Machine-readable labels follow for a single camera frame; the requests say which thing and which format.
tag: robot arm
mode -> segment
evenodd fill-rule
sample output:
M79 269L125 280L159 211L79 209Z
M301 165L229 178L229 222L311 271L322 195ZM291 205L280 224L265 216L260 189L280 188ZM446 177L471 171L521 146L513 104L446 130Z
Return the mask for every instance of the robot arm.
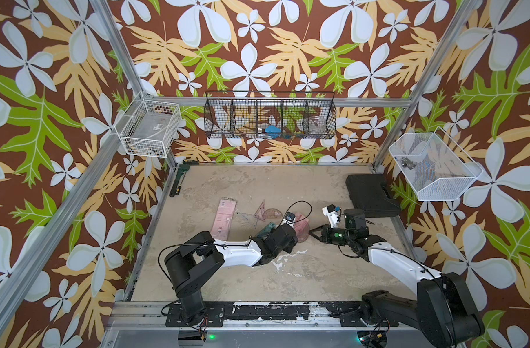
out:
M201 287L219 268L260 266L282 251L290 253L297 242L294 228L284 223L265 237L253 237L246 242L215 240L208 231L200 232L169 253L164 263L182 305L184 322L192 326L205 315ZM194 253L201 261L195 261Z

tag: floral wallpaper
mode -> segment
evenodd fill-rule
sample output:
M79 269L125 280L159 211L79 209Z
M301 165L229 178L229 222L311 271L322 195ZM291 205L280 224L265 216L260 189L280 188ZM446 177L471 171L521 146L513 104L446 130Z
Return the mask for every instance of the floral wallpaper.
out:
M44 233L131 98L88 0L0 1L0 284ZM165 167L116 153L0 348L99 345Z
M403 131L436 127L484 171L453 202L419 202L387 157L408 238L421 261L465 277L486 326L469 346L530 347L530 0L474 11Z
M408 97L457 3L109 1L146 92L178 97L212 90L239 97L248 90L261 91L256 96ZM258 110L262 116L269 111ZM172 150L217 163L370 163L399 112L338 108L336 137L314 142L207 139L203 108L185 107ZM269 117L268 124L294 131L301 118L294 113L278 125Z

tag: white paint stain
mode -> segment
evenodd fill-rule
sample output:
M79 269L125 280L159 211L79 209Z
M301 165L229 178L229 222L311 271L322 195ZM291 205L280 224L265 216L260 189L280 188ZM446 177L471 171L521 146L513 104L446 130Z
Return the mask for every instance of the white paint stain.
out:
M276 267L276 272L278 273L283 265L282 262L280 263L276 263L275 261L273 261L273 265Z
M276 272L278 273L281 269L281 267L284 265L283 262L281 261L287 261L290 257L294 257L296 256L297 254L305 254L307 253L307 249L304 250L304 251L297 251L295 254L286 254L286 255L280 255L276 261L278 263L276 263L275 261L272 262L272 264L276 267Z

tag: wire basket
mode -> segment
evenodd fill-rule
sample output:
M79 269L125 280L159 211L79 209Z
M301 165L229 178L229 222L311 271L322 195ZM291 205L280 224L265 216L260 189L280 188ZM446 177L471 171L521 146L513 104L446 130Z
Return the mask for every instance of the wire basket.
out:
M181 120L178 104L143 100L124 117L130 119L119 136L129 155L166 157Z
M455 200L483 171L441 128L406 133L388 150L420 201Z
M207 93L207 137L331 139L335 135L337 111L332 97L287 94L289 97L240 98Z

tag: blue object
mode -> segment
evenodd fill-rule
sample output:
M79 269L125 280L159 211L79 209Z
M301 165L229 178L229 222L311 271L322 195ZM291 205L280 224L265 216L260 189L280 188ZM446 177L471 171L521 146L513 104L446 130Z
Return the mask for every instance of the blue object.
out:
M271 135L276 134L274 138L271 138L271 139L275 139L281 134L281 129L275 126L268 126L267 128L265 128L265 133L269 133Z

